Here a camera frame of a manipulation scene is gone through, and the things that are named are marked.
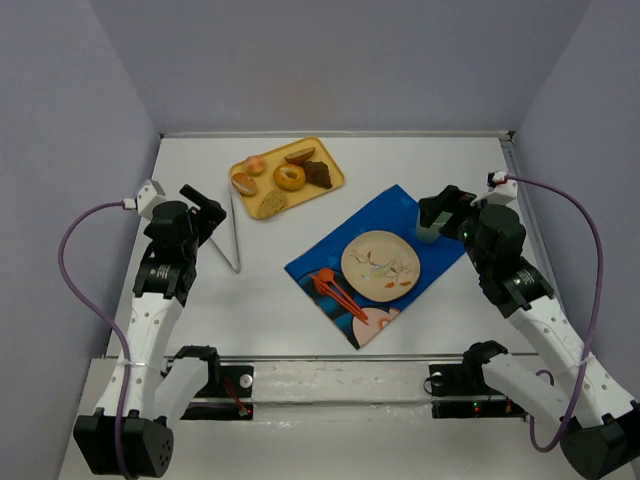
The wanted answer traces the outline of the green cup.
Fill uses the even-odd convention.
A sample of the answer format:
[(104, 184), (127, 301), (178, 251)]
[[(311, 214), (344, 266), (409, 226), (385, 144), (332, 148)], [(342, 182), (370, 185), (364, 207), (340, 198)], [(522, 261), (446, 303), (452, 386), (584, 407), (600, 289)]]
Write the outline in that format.
[(441, 216), (438, 215), (433, 222), (427, 226), (426, 215), (419, 212), (415, 228), (416, 239), (424, 244), (433, 244), (440, 236), (440, 228), (442, 225)]

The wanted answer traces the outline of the metal serving tongs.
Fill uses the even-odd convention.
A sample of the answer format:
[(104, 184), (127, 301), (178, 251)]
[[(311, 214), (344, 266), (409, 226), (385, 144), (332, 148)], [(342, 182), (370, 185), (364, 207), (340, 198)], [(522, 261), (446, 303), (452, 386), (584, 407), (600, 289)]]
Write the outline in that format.
[(234, 205), (234, 193), (233, 188), (230, 182), (227, 183), (227, 203), (228, 203), (228, 226), (229, 226), (229, 240), (231, 248), (230, 250), (223, 249), (219, 242), (216, 240), (216, 236), (212, 235), (209, 240), (211, 241), (214, 249), (220, 255), (220, 257), (224, 260), (226, 265), (230, 268), (232, 272), (235, 274), (240, 274), (242, 270), (242, 262), (240, 255), (240, 245), (239, 245), (239, 235), (237, 228), (237, 216), (236, 216), (236, 208)]

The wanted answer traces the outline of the seeded oval bread slice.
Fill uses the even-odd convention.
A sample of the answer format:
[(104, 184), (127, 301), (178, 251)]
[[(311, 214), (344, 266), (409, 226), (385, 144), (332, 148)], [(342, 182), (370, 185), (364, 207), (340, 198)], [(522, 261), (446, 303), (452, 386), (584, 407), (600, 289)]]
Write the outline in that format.
[(266, 219), (281, 212), (287, 206), (287, 196), (281, 189), (273, 189), (262, 199), (258, 207), (258, 218)]

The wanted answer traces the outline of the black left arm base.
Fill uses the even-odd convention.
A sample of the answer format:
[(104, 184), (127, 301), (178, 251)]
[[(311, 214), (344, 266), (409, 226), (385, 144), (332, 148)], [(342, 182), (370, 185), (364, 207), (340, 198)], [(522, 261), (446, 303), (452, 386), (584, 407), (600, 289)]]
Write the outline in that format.
[(251, 421), (254, 417), (252, 393), (254, 366), (222, 364), (215, 347), (183, 346), (167, 364), (165, 378), (175, 364), (196, 359), (206, 365), (207, 382), (180, 410), (181, 420)]

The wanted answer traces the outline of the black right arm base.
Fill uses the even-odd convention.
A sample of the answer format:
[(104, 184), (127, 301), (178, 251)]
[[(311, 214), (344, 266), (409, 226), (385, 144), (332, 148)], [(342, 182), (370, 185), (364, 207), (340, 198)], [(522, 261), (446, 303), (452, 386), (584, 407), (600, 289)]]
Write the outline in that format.
[(482, 367), (508, 350), (494, 340), (476, 342), (459, 363), (429, 366), (423, 389), (434, 419), (521, 418), (527, 414), (510, 398), (486, 385)]

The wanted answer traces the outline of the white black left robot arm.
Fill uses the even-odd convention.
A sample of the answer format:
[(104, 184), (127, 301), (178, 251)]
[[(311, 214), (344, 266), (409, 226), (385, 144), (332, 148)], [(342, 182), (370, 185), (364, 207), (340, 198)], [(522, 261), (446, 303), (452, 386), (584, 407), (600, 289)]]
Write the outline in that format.
[(147, 219), (150, 242), (133, 285), (126, 329), (113, 329), (121, 352), (106, 388), (90, 414), (77, 417), (73, 438), (95, 475), (160, 478), (174, 447), (173, 425), (195, 395), (220, 381), (220, 358), (209, 346), (186, 346), (163, 366), (171, 333), (196, 280), (199, 248), (225, 220), (226, 212), (190, 185), (168, 200), (146, 181), (125, 200)]

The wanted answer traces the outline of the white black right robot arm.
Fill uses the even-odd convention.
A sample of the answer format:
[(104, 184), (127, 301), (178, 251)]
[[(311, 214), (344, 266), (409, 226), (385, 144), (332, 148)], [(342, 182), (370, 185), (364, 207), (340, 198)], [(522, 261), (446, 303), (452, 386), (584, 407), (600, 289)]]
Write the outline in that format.
[(449, 185), (419, 202), (418, 224), (461, 241), (488, 301), (518, 330), (546, 365), (548, 380), (489, 340), (471, 345), (458, 364), (431, 367), (427, 378), (440, 398), (496, 392), (532, 421), (560, 431), (559, 444), (585, 479), (601, 479), (639, 456), (639, 403), (592, 355), (563, 314), (545, 277), (522, 254), (525, 227), (508, 204), (515, 184), (477, 197)]

